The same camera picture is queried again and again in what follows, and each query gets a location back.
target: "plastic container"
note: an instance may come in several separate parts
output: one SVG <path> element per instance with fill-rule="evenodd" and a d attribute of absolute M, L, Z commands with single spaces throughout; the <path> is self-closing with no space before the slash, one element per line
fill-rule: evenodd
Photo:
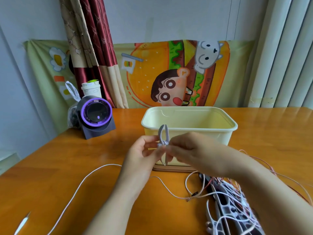
<path fill-rule="evenodd" d="M 94 95 L 102 98 L 99 81 L 86 82 L 81 84 L 84 96 Z"/>
<path fill-rule="evenodd" d="M 157 135 L 162 124 L 167 124 L 170 138 L 195 131 L 228 145 L 237 123 L 222 109 L 208 106 L 160 106 L 147 109 L 141 125 L 146 135 Z M 176 159 L 169 165 L 186 165 Z"/>

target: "tabletop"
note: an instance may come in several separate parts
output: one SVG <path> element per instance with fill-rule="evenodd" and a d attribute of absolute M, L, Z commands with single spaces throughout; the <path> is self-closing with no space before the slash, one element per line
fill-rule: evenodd
<path fill-rule="evenodd" d="M 229 146 L 268 162 L 275 171 L 313 185 L 313 114 L 307 108 L 225 108 L 238 124 Z M 113 109 L 116 130 L 85 140 L 69 129 L 39 148 L 0 177 L 0 230 L 13 234 L 29 211 L 19 235 L 47 234 L 82 179 L 109 163 L 121 164 L 135 140 L 144 134 L 145 109 Z M 81 234 L 108 198 L 120 167 L 106 166 L 80 187 L 52 234 Z M 152 172 L 177 196 L 186 197 L 187 174 Z M 282 180 L 303 196 L 294 182 Z M 313 188 L 304 185 L 313 195 Z M 191 191 L 201 188 L 196 174 Z M 151 178 L 135 202 L 126 234 L 207 234 L 206 198 L 190 202 L 173 197 L 157 178 Z"/>

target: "cartoon dog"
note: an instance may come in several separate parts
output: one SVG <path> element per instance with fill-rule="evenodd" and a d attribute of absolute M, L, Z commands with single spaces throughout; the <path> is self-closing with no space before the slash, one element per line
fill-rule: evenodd
<path fill-rule="evenodd" d="M 159 74 L 151 88 L 151 99 L 162 106 L 181 106 L 185 96 L 188 68 L 170 69 Z"/>
<path fill-rule="evenodd" d="M 222 45 L 218 41 L 199 41 L 196 48 L 194 69 L 198 73 L 204 74 L 207 68 L 223 56 L 219 54 Z"/>

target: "white pen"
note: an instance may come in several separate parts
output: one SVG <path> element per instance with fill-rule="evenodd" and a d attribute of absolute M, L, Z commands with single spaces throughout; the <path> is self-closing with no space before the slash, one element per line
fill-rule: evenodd
<path fill-rule="evenodd" d="M 25 218 L 23 218 L 23 220 L 21 221 L 20 225 L 18 226 L 18 229 L 16 229 L 14 235 L 17 235 L 18 232 L 22 229 L 22 227 L 25 225 L 26 221 L 28 220 L 28 216 L 29 216 L 30 212 L 27 214 L 27 216 Z"/>

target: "white cup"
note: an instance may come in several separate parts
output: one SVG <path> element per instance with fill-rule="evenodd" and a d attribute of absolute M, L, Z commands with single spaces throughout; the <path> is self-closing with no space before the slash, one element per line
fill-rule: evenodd
<path fill-rule="evenodd" d="M 100 91 L 99 81 L 86 82 L 81 84 L 81 89 L 83 90 L 84 96 L 94 95 L 96 97 L 102 98 Z"/>

